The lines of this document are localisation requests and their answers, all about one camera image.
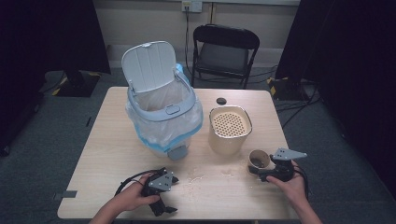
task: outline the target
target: brown cup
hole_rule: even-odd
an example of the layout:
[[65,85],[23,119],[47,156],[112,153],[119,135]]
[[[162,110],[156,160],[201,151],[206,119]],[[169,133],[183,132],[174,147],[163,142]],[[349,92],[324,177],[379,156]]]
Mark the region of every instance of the brown cup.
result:
[[270,157],[268,154],[260,149],[253,150],[249,153],[247,158],[247,169],[252,170],[262,170],[265,169],[270,164]]

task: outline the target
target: cup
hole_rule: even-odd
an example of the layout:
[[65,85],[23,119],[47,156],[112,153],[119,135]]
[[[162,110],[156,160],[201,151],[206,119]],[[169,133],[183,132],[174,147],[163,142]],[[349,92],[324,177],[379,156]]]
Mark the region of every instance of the cup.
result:
[[248,171],[254,175],[257,174],[259,170],[265,169],[270,164],[270,157],[268,154],[260,149],[251,151],[247,158],[247,168]]
[[209,145],[220,155],[233,155],[252,132],[248,113],[237,105],[224,105],[210,111]]

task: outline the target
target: black chair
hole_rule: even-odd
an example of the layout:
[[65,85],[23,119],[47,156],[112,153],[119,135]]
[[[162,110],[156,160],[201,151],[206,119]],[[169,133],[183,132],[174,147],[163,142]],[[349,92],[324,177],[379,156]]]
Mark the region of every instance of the black chair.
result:
[[260,45],[260,39],[251,31],[216,24],[197,27],[193,33],[194,53],[191,85],[195,71],[245,80],[248,84],[251,66]]

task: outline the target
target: perforated basket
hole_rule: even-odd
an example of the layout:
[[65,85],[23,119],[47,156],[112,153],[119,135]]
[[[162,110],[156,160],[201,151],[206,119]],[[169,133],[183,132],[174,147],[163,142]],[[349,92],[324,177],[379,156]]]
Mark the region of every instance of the perforated basket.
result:
[[252,131],[248,113],[237,105],[214,108],[209,119],[209,145],[222,155],[238,152]]

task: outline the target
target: wall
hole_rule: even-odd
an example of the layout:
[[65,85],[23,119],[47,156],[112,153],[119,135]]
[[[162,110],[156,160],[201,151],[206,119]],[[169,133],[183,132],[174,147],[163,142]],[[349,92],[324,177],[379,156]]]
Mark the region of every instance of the wall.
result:
[[[180,1],[94,1],[106,45],[136,46],[164,40],[172,44],[177,61],[185,62],[186,14]],[[202,13],[189,15],[189,53],[192,59],[192,32],[212,22],[243,27],[261,40],[255,66],[277,64],[285,46],[297,6],[228,4],[203,2]]]

